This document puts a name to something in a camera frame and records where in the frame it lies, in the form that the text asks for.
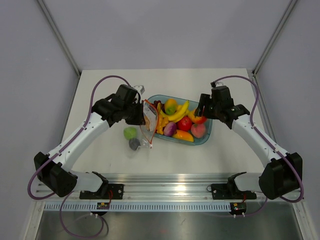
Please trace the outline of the clear orange zip top bag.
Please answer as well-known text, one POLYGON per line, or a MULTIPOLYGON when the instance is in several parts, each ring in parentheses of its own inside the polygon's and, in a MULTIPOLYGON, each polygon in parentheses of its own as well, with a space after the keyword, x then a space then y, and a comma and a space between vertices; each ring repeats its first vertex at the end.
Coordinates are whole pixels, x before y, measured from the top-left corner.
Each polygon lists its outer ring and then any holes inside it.
POLYGON ((143 102, 143 115, 145 119, 145 125, 129 125, 126 124, 124 129, 126 127, 134 127, 137 130, 137 136, 136 138, 140 140, 141 146, 136 150, 133 151, 129 147, 129 140, 126 140, 126 155, 129 158, 133 158, 138 155, 138 152, 141 152, 142 150, 147 151, 151 150, 153 148, 153 138, 156 133, 156 127, 159 120, 159 113, 156 110, 156 108, 148 101, 144 100, 143 102))

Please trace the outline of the green round vegetable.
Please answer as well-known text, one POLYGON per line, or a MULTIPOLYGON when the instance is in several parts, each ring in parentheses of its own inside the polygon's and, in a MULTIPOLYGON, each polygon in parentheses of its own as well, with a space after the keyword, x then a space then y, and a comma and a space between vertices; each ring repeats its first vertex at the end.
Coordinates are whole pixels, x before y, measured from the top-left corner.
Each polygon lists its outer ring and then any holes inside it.
POLYGON ((126 140, 131 140, 137 137, 137 129, 135 127, 126 127, 123 130, 123 135, 126 140))

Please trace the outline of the dark purple plum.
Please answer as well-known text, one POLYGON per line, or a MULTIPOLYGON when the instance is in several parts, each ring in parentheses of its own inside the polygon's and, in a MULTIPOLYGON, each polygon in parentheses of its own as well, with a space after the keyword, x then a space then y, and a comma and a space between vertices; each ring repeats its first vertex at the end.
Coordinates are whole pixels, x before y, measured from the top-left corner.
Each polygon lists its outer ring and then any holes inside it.
POLYGON ((138 138, 131 138, 129 140, 129 147, 131 150, 136 151, 141 146, 141 142, 138 138))

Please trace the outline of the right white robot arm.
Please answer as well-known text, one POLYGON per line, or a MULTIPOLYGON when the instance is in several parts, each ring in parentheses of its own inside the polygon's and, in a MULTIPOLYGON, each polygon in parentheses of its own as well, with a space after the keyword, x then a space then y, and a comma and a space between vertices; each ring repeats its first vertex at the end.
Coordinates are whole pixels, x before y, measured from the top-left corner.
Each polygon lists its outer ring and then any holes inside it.
POLYGON ((201 94, 194 114, 224 123, 249 145, 264 167, 262 173, 241 172, 230 176, 226 189, 230 197, 239 198, 244 192, 252 191, 274 200, 303 188, 301 156, 289 153, 257 127, 250 111, 234 103, 227 86, 216 86, 211 94, 201 94))

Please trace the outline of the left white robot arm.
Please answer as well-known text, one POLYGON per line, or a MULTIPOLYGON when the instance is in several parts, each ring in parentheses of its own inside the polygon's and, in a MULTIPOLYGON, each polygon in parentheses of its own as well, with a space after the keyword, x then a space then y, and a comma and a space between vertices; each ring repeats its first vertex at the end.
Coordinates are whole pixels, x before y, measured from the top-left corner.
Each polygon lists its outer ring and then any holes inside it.
POLYGON ((129 125, 142 125, 145 88, 122 84, 116 93, 93 103, 88 116, 64 142, 47 154, 34 157, 37 178, 54 194, 65 197, 73 191, 90 192, 103 199, 108 194, 109 181, 100 173, 73 171, 73 165, 91 143, 115 123, 125 120, 129 125))

